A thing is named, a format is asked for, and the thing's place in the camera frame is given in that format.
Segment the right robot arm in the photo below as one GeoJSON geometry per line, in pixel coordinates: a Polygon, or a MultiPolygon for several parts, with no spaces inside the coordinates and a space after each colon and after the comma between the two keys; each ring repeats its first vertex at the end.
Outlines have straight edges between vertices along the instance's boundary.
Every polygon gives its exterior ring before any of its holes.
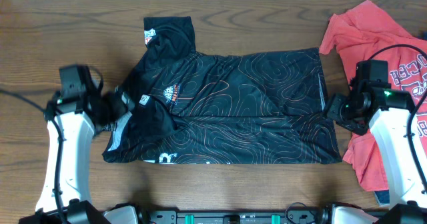
{"type": "Polygon", "coordinates": [[[390,206],[381,217],[350,205],[333,205],[329,223],[425,223],[426,154],[416,134],[416,106],[408,92],[370,87],[335,94],[324,114],[356,133],[370,131],[380,150],[390,206]]]}

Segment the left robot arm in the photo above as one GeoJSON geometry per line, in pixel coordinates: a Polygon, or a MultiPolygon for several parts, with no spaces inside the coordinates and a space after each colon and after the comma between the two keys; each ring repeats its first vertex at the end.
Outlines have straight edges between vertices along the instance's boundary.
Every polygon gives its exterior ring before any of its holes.
{"type": "Polygon", "coordinates": [[[47,103],[49,156],[42,194],[23,223],[108,223],[91,203],[89,159],[98,131],[127,111],[124,97],[108,92],[65,96],[57,91],[47,103]]]}

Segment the black orange-patterned jersey shirt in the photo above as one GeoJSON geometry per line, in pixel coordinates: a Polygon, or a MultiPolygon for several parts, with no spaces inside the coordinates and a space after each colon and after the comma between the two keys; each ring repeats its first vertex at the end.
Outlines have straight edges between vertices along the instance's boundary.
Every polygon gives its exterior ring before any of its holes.
{"type": "Polygon", "coordinates": [[[108,163],[339,163],[323,115],[316,48],[242,56],[197,51],[189,17],[144,19],[146,52],[117,91],[131,109],[103,152],[108,163]]]}

